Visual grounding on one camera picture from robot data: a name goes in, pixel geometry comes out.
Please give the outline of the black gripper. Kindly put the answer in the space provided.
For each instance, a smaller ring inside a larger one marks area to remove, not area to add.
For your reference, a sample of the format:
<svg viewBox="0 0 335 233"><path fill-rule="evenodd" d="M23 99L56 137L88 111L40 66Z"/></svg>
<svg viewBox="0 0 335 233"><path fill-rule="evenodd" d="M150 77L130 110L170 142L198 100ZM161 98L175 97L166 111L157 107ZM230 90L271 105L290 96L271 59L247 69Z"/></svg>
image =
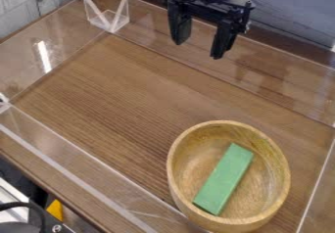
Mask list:
<svg viewBox="0 0 335 233"><path fill-rule="evenodd" d="M251 0L167 0L170 35L181 45L191 35L193 17L218 24L211 47L211 57L223 58L231 50L237 33L246 33L250 14L255 8Z"/></svg>

